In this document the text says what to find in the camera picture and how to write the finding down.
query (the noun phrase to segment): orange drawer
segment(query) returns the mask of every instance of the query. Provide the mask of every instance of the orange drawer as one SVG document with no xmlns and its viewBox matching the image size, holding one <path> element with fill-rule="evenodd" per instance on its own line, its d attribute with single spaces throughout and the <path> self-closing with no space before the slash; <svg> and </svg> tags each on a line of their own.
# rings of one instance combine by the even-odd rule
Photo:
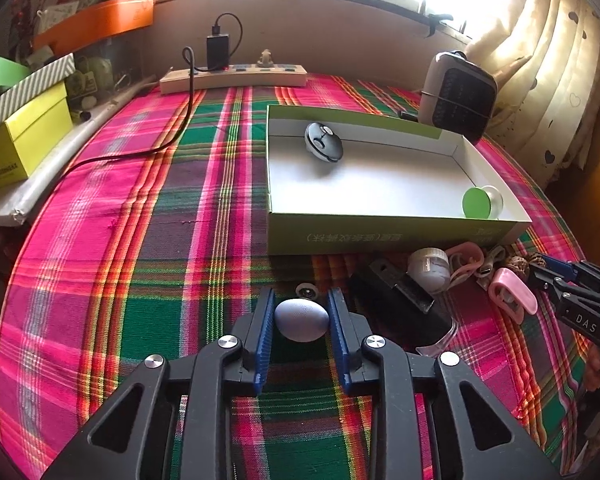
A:
<svg viewBox="0 0 600 480">
<path fill-rule="evenodd" d="M 87 7 L 33 39 L 33 49 L 48 45 L 56 56 L 154 22 L 154 0 L 109 0 Z"/>
</svg>

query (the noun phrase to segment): colorful plaid cloth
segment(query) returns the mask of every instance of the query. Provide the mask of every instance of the colorful plaid cloth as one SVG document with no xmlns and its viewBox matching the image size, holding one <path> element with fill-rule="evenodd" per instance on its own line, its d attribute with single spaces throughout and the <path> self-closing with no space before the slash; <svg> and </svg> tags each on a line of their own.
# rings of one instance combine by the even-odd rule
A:
<svg viewBox="0 0 600 480">
<path fill-rule="evenodd" d="M 184 119 L 186 101 L 158 92 L 136 98 L 78 160 L 157 146 Z M 26 475 L 40 478 L 145 356 L 197 352 L 254 307 L 261 286 L 273 284 L 279 298 L 301 282 L 346 289 L 355 254 L 266 255 L 267 105 L 395 116 L 416 102 L 400 89 L 330 76 L 311 76 L 305 88 L 198 91 L 189 126 L 168 150 L 88 165 L 62 181 L 20 254 L 0 324 L 0 440 Z M 528 176 L 490 142 L 478 148 L 533 219 L 514 250 L 581 257 Z M 390 257 L 405 267 L 404 254 Z M 546 298 L 521 327 L 474 282 L 443 301 L 461 325 L 453 350 L 566 471 L 583 341 L 556 322 Z M 236 477 L 365 479 L 370 400 L 344 396 L 324 339 L 276 336 L 273 349 L 265 393 L 234 402 Z M 423 457 L 431 478 L 426 445 Z"/>
</svg>

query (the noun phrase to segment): beige curtain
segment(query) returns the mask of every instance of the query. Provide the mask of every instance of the beige curtain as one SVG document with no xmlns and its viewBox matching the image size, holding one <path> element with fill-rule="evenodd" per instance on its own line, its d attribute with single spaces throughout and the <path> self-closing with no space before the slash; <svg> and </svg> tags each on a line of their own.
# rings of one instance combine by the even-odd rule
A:
<svg viewBox="0 0 600 480">
<path fill-rule="evenodd" d="M 542 188 L 586 162 L 600 107 L 600 19 L 586 0 L 508 0 L 467 46 L 498 92 L 487 134 Z"/>
</svg>

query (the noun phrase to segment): yellow box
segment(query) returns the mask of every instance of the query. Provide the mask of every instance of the yellow box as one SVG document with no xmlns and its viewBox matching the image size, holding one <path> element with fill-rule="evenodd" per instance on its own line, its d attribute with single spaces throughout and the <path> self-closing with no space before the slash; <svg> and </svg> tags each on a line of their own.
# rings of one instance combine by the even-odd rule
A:
<svg viewBox="0 0 600 480">
<path fill-rule="evenodd" d="M 0 125 L 0 187 L 29 178 L 72 127 L 64 82 L 5 120 Z"/>
</svg>

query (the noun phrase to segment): open box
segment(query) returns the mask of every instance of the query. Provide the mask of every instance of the open box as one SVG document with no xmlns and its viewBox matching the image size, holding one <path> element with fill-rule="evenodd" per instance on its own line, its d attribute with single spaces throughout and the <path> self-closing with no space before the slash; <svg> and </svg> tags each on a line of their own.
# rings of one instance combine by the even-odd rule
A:
<svg viewBox="0 0 600 480">
<path fill-rule="evenodd" d="M 344 156 L 307 152 L 309 123 L 329 126 Z M 397 118 L 332 108 L 270 105 L 267 112 L 269 254 L 442 249 L 470 240 L 513 243 L 530 225 L 518 199 L 463 136 Z M 468 219 L 462 197 L 496 187 L 496 219 Z"/>
</svg>

